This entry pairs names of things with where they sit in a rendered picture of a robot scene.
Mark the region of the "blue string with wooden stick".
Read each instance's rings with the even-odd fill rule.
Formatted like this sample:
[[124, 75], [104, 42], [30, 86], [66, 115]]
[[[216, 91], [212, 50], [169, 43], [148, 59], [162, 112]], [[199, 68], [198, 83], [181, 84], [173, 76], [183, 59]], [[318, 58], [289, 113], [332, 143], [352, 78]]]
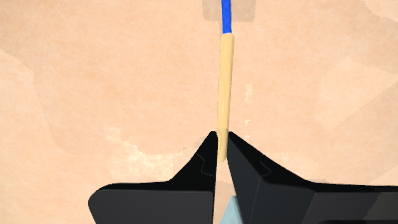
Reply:
[[232, 34], [231, 0], [222, 1], [223, 34], [220, 39], [218, 111], [217, 111], [217, 160], [223, 162], [227, 158], [229, 132], [232, 71], [234, 56], [234, 35]]

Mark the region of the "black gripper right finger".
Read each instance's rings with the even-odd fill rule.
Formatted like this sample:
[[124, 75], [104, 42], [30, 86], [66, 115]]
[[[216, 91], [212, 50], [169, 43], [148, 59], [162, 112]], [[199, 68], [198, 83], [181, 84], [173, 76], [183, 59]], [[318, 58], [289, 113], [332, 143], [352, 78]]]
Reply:
[[398, 220], [398, 186], [315, 183], [228, 132], [227, 163], [243, 224]]

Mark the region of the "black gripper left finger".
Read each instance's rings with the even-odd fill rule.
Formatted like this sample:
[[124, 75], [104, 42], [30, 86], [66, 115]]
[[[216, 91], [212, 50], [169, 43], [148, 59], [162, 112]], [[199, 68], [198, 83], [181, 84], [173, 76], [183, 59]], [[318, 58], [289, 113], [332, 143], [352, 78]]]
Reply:
[[213, 224], [217, 156], [217, 132], [210, 131], [170, 180], [102, 186], [88, 199], [95, 224]]

